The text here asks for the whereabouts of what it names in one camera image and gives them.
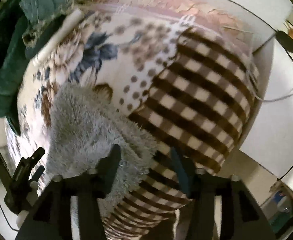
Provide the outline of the grey fluffy fleece pants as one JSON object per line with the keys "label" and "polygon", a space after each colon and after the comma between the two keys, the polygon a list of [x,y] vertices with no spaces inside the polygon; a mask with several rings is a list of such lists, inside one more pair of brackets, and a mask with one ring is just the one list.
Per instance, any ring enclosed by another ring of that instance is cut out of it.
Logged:
{"label": "grey fluffy fleece pants", "polygon": [[119,145],[121,160],[112,190],[98,202],[101,216],[108,217],[147,177],[157,142],[117,111],[105,94],[74,83],[60,87],[50,116],[46,183],[57,174],[70,178],[96,167],[112,145]]}

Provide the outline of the dark green clothing pile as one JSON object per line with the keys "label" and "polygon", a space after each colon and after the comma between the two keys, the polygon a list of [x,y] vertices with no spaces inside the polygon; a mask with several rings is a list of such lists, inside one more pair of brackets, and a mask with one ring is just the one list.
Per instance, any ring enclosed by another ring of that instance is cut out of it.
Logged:
{"label": "dark green clothing pile", "polygon": [[29,61],[61,27],[73,0],[0,3],[0,118],[20,135],[17,93]]}

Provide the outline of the floral and checkered blanket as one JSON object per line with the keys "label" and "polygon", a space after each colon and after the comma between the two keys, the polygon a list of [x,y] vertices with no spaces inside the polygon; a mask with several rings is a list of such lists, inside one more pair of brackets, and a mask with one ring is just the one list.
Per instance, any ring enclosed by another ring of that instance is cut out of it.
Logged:
{"label": "floral and checkered blanket", "polygon": [[[174,11],[84,1],[71,7],[28,63],[17,94],[21,133],[6,130],[11,161],[18,164],[42,147],[39,164],[45,168],[51,108],[64,83],[102,92],[157,142],[138,189],[108,217],[101,216],[106,237],[146,235],[189,203],[172,167],[171,149],[218,173],[250,117],[258,76],[247,45],[220,29]],[[50,180],[46,183],[43,174],[39,191]]]}

